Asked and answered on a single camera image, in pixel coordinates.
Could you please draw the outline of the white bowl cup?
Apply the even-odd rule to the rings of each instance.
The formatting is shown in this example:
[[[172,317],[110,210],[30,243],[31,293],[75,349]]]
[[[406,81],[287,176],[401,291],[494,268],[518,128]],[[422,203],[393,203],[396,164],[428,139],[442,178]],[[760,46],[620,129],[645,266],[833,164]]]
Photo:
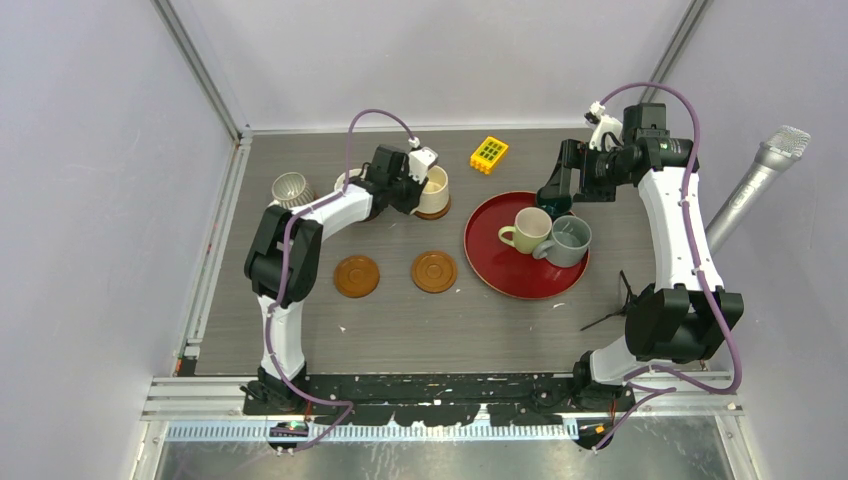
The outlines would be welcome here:
[[[349,170],[347,173],[340,174],[334,183],[334,190],[344,192],[347,185],[352,184],[355,179],[361,176],[361,174],[361,168],[354,168]]]

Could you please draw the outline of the cream mug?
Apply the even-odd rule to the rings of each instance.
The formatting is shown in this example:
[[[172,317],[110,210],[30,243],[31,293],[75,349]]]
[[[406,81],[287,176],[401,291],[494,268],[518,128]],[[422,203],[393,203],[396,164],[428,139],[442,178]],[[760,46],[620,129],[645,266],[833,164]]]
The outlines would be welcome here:
[[[419,198],[416,211],[434,213],[441,210],[450,198],[448,175],[439,166],[432,167],[427,174],[427,182]]]

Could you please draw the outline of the dark green cup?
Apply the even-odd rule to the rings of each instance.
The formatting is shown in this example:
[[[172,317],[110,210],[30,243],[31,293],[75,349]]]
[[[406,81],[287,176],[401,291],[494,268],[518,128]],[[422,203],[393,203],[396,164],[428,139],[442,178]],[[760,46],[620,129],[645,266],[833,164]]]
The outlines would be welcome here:
[[[552,220],[570,215],[573,198],[570,193],[561,193],[556,189],[541,188],[535,195],[535,206],[547,213]]]

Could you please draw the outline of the pale green cup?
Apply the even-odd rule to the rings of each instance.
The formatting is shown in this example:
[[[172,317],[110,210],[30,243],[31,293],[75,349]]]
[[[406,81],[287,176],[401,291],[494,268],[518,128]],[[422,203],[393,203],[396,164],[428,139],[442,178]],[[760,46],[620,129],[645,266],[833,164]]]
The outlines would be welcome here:
[[[551,232],[552,220],[542,209],[526,207],[514,217],[512,225],[501,227],[498,239],[521,254],[531,254],[547,239]]]

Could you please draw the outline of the yellow toy brick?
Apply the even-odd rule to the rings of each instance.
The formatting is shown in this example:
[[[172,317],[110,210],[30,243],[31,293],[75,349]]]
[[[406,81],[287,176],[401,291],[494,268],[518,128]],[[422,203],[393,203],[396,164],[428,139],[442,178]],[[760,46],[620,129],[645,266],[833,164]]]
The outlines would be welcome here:
[[[488,136],[471,154],[469,165],[484,175],[490,175],[499,162],[506,156],[509,145],[505,142]]]

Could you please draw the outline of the grey ribbed cup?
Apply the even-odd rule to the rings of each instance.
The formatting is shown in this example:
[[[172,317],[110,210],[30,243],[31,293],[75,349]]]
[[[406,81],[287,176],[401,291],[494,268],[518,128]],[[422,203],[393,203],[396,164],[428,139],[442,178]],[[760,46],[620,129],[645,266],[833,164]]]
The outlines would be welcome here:
[[[304,206],[316,199],[316,194],[305,176],[287,172],[277,177],[271,185],[273,201],[287,209]]]

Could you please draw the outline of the dark ringed wooden coaster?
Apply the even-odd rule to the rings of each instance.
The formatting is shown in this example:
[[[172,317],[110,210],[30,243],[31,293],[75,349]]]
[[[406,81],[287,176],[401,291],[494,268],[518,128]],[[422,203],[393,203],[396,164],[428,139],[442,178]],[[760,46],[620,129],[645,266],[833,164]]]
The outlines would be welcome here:
[[[443,251],[419,254],[411,265],[411,278],[420,290],[436,294],[448,290],[456,281],[456,261]]]

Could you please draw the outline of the red round tray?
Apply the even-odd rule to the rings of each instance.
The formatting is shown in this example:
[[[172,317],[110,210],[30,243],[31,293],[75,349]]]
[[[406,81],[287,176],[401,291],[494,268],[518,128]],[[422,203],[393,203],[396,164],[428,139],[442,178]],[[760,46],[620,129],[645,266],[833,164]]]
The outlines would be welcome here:
[[[590,259],[585,253],[577,265],[560,268],[521,254],[497,237],[500,228],[514,223],[521,209],[534,205],[535,194],[530,191],[495,195],[473,211],[464,229],[464,251],[475,274],[492,289],[523,300],[564,293],[581,279]]]

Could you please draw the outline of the silver microphone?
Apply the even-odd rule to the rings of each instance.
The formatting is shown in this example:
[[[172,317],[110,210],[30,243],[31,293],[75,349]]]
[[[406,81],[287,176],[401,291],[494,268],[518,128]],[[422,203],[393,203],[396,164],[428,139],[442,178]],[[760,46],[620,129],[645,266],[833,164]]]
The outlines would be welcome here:
[[[801,159],[810,140],[809,133],[783,125],[760,143],[747,172],[706,227],[711,254],[719,251],[774,182]]]

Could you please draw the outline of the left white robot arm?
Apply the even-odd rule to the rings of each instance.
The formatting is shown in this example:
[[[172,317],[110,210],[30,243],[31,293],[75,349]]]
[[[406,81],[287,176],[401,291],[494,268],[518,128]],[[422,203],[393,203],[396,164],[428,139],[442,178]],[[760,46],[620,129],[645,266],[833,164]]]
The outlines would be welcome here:
[[[301,207],[272,204],[263,212],[244,273],[263,314],[258,381],[280,412],[298,412],[307,398],[305,385],[295,378],[305,367],[302,312],[317,280],[323,242],[387,207],[414,213],[437,158],[428,147],[406,152],[379,145],[361,173],[346,175],[341,188]]]

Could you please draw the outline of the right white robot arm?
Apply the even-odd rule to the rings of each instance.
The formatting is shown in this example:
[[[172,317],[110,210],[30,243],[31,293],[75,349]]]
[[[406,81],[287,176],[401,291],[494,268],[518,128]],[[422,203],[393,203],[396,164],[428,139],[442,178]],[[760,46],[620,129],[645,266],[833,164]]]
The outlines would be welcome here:
[[[744,302],[725,289],[710,258],[696,144],[671,137],[664,105],[632,105],[618,120],[595,102],[586,119],[594,128],[590,140],[562,142],[536,205],[552,219],[572,219],[574,203],[612,202],[618,187],[634,186],[647,212],[656,271],[627,308],[623,336],[586,352],[574,366],[572,400],[591,411],[642,373],[710,359],[741,318]]]

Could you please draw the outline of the grey green mug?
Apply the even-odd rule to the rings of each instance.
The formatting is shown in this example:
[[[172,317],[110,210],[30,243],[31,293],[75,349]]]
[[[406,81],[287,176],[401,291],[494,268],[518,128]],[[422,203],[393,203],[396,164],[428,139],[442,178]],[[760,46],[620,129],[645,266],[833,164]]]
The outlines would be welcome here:
[[[548,238],[535,247],[532,256],[558,268],[569,268],[583,259],[591,241],[592,231],[586,221],[564,215],[553,222]]]

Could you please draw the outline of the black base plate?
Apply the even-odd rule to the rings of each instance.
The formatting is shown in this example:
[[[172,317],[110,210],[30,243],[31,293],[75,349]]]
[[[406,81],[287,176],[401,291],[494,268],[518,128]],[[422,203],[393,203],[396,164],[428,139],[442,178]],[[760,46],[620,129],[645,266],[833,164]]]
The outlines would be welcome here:
[[[303,416],[318,425],[466,426],[487,413],[494,426],[546,426],[558,414],[610,419],[632,407],[632,393],[589,387],[568,373],[300,375],[306,398],[264,396],[258,377],[241,385],[247,415]]]

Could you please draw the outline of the aluminium frame rail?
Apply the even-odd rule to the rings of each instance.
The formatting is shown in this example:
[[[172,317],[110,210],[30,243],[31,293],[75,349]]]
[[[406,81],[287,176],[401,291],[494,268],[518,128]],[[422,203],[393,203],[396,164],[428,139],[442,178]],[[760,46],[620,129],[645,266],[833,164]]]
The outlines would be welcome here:
[[[253,377],[155,379],[141,417],[167,440],[469,442],[571,440],[592,447],[639,418],[703,417],[724,433],[743,415],[734,396],[705,392],[727,379],[699,371],[694,384],[661,373],[614,400],[575,400],[567,373],[324,375],[305,377],[306,397],[278,398]]]

